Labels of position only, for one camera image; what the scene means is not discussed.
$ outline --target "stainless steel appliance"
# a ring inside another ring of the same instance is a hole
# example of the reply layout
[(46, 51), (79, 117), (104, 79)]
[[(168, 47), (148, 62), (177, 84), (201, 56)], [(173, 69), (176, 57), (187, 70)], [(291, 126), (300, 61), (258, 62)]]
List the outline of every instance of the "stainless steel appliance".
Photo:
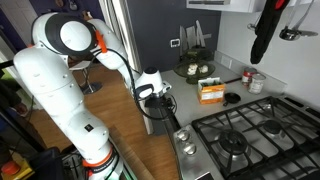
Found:
[(290, 98), (267, 97), (194, 120), (173, 134), (182, 179), (311, 178), (319, 117)]

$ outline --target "can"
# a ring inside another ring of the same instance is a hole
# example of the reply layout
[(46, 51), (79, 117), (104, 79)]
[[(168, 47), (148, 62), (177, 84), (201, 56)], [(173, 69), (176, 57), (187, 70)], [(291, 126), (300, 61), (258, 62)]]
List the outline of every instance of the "can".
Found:
[(266, 77), (259, 73), (252, 75), (252, 82), (249, 85), (248, 91), (252, 94), (259, 94), (265, 79)]
[(246, 67), (242, 75), (242, 84), (248, 86), (251, 83), (252, 75), (256, 73), (257, 70), (255, 68)]

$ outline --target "stove knob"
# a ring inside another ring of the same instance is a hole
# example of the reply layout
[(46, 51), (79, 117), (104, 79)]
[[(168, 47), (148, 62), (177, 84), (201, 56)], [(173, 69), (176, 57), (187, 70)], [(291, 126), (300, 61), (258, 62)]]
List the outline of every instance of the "stove knob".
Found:
[(183, 151), (185, 153), (187, 153), (188, 155), (192, 155), (194, 154), (196, 151), (197, 151), (197, 147), (195, 144), (191, 143), (191, 142), (188, 142), (184, 145), (183, 147)]
[(186, 141), (186, 140), (189, 139), (190, 134), (189, 134), (188, 131), (182, 130), (182, 131), (178, 132), (177, 137), (178, 137), (179, 139), (181, 139), (182, 141)]

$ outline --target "stove burner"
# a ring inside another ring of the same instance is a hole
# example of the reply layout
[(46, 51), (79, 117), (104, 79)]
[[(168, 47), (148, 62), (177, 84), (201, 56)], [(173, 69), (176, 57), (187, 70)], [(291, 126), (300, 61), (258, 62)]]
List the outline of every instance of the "stove burner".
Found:
[(246, 152), (248, 142), (246, 138), (238, 131), (222, 131), (219, 136), (220, 146), (228, 153), (233, 150), (234, 155), (240, 155)]
[(279, 134), (282, 129), (280, 123), (275, 120), (267, 120), (263, 124), (263, 128), (271, 134)]

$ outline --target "food container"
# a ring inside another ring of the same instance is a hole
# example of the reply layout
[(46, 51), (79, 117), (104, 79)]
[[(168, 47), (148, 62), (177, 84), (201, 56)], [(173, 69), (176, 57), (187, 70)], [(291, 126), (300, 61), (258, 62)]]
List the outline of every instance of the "food container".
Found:
[(198, 81), (198, 98), (200, 104), (211, 104), (223, 101), (225, 84), (219, 77)]
[(251, 83), (252, 75), (256, 73), (257, 70), (255, 68), (246, 67), (242, 75), (242, 84), (248, 86)]
[(262, 90), (265, 79), (266, 77), (259, 73), (252, 75), (252, 82), (249, 85), (248, 91), (252, 94), (259, 94)]

